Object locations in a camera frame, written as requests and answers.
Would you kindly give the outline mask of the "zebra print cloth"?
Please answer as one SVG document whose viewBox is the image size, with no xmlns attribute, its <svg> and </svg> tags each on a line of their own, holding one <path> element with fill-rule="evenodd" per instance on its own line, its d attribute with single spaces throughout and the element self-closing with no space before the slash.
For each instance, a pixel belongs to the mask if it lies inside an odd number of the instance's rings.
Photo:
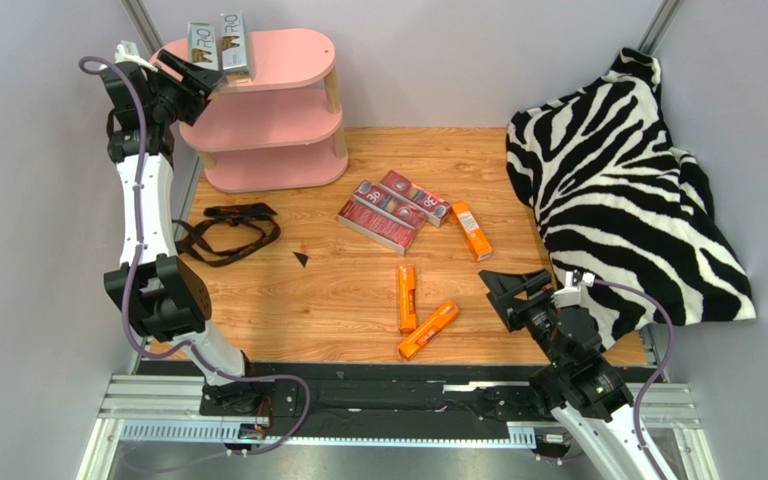
<svg viewBox="0 0 768 480">
<path fill-rule="evenodd" d="M 582 304 L 606 342 L 653 322 L 756 317 L 709 178 L 671 137 L 661 87 L 658 60 L 625 48 L 604 75 L 507 127 L 514 193 L 555 272 L 598 278 Z"/>
</svg>

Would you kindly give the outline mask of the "red toothpaste box front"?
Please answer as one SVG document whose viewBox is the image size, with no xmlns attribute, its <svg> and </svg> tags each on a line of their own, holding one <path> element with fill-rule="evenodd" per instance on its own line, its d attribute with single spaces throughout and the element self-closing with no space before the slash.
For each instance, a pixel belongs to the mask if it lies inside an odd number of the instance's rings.
<svg viewBox="0 0 768 480">
<path fill-rule="evenodd" d="M 417 235 L 414 228 L 402 225 L 355 200 L 344 204 L 337 213 L 337 220 L 400 255 L 407 252 Z"/>
</svg>

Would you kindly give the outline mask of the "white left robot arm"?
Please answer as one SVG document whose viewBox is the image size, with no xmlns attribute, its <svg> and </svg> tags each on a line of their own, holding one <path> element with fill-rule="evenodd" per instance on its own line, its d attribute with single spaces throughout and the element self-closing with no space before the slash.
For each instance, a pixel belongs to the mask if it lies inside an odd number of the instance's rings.
<svg viewBox="0 0 768 480">
<path fill-rule="evenodd" d="M 166 50 L 143 59 L 122 41 L 97 75 L 113 103 L 107 118 L 108 155 L 124 196 L 125 238 L 119 267 L 104 288 L 122 313 L 124 333 L 138 345 L 152 339 L 182 351 L 203 373 L 204 398 L 218 408 L 252 413 L 261 393 L 245 381 L 250 363 L 211 320 L 209 292 L 179 257 L 170 192 L 176 122 L 193 125 L 220 85 L 220 72 Z"/>
</svg>

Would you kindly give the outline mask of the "red toothpaste box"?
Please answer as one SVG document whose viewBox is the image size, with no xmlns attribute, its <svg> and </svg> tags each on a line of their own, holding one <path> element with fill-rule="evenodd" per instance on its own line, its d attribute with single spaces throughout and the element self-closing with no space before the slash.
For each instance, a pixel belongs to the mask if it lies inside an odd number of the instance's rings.
<svg viewBox="0 0 768 480">
<path fill-rule="evenodd" d="M 354 200 L 411 229 L 420 229 L 426 215 L 414 205 L 397 198 L 382 187 L 364 180 L 353 191 Z"/>
<path fill-rule="evenodd" d="M 337 220 L 400 255 L 407 252 L 417 235 L 414 228 L 402 225 L 355 200 L 344 204 L 337 213 Z"/>
<path fill-rule="evenodd" d="M 435 227 L 441 227 L 451 212 L 450 202 L 394 170 L 390 170 L 378 185 L 393 196 L 417 207 Z"/>
</svg>

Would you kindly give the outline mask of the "teal silver toothpaste box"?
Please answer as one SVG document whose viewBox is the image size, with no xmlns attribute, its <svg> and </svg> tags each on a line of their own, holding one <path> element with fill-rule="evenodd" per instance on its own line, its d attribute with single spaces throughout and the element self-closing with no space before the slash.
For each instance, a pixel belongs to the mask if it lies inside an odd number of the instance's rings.
<svg viewBox="0 0 768 480">
<path fill-rule="evenodd" d="M 216 33 L 212 24 L 188 23 L 188 58 L 190 63 L 198 67 L 221 71 Z"/>
</svg>

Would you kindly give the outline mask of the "red toothpaste box back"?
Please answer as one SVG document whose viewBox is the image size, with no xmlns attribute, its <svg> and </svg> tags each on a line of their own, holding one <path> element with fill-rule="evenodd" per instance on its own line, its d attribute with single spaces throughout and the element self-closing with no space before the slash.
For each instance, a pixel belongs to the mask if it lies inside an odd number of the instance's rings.
<svg viewBox="0 0 768 480">
<path fill-rule="evenodd" d="M 435 227 L 441 227 L 451 212 L 450 202 L 394 170 L 390 170 L 378 185 L 393 196 L 417 207 Z"/>
</svg>

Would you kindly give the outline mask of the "orange toothpaste box diagonal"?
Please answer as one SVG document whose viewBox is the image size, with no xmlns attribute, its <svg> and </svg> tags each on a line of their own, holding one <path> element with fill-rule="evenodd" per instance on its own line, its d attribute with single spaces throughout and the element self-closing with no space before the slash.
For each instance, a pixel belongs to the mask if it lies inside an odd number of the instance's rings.
<svg viewBox="0 0 768 480">
<path fill-rule="evenodd" d="M 459 307 L 453 301 L 444 302 L 422 324 L 403 339 L 398 345 L 398 353 L 403 360 L 413 359 L 431 340 L 441 333 L 460 314 Z"/>
</svg>

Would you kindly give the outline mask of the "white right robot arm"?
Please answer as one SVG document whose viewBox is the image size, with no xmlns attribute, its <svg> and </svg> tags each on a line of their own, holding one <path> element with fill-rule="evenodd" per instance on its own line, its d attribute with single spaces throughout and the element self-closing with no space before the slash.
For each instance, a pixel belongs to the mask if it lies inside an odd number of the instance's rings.
<svg viewBox="0 0 768 480">
<path fill-rule="evenodd" d="M 506 328 L 527 330 L 549 361 L 528 381 L 536 410 L 565 427 L 605 479 L 674 478 L 642 423 L 642 396 L 605 359 L 597 322 L 580 305 L 595 275 L 568 272 L 560 289 L 546 270 L 479 277 Z"/>
</svg>

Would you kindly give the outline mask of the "pink three-tier shelf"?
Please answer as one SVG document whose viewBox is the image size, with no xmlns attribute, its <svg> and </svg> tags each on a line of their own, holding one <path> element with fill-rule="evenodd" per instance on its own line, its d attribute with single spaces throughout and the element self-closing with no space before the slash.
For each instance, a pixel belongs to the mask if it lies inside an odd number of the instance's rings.
<svg viewBox="0 0 768 480">
<path fill-rule="evenodd" d="M 197 122 L 181 125 L 216 190 L 243 193 L 330 184 L 349 156 L 336 48 L 307 28 L 254 31 L 254 76 L 230 80 Z"/>
</svg>

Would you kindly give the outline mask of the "small black triangle piece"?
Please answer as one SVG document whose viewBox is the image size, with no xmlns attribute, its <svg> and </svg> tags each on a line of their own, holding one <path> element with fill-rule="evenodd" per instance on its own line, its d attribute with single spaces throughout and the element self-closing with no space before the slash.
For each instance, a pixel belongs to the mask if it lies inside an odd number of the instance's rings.
<svg viewBox="0 0 768 480">
<path fill-rule="evenodd" d="M 301 252 L 294 252 L 294 256 L 296 257 L 296 259 L 299 261 L 299 263 L 303 267 L 307 266 L 307 263 L 309 262 L 309 256 L 308 255 L 303 254 Z"/>
</svg>

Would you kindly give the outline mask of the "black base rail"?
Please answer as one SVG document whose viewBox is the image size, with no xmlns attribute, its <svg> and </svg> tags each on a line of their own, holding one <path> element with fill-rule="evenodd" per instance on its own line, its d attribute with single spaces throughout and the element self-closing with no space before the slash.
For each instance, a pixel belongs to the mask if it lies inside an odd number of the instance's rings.
<svg viewBox="0 0 768 480">
<path fill-rule="evenodd" d="M 529 387 L 536 365 L 261 363 L 258 405 L 220 406 L 195 369 L 149 362 L 116 375 L 102 419 L 127 440 L 234 450 L 289 445 L 529 448 L 552 425 Z"/>
</svg>

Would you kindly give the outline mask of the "red toothpaste box middle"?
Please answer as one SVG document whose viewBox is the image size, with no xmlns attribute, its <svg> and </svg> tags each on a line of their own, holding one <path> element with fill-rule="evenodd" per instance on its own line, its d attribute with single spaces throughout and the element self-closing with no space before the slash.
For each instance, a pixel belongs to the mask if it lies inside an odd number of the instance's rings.
<svg viewBox="0 0 768 480">
<path fill-rule="evenodd" d="M 354 200 L 411 229 L 420 229 L 426 215 L 414 205 L 397 198 L 382 187 L 364 180 L 353 191 Z"/>
</svg>

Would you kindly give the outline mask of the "orange toothpaste box far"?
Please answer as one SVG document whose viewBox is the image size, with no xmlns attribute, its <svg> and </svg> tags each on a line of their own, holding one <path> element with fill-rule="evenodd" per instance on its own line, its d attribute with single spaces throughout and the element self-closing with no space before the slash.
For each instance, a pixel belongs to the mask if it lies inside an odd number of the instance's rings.
<svg viewBox="0 0 768 480">
<path fill-rule="evenodd" d="M 469 206 L 464 201 L 452 204 L 452 213 L 460 224 L 468 248 L 475 261 L 483 261 L 493 254 L 493 247 L 479 226 Z"/>
</svg>

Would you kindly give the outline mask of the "orange toothpaste box upright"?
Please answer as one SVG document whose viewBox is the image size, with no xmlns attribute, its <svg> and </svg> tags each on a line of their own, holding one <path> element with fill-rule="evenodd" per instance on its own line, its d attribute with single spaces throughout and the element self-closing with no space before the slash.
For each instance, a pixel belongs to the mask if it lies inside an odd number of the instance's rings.
<svg viewBox="0 0 768 480">
<path fill-rule="evenodd" d="M 399 303 L 398 329 L 401 334 L 409 334 L 418 327 L 416 313 L 416 270 L 411 264 L 400 264 L 397 273 Z"/>
</svg>

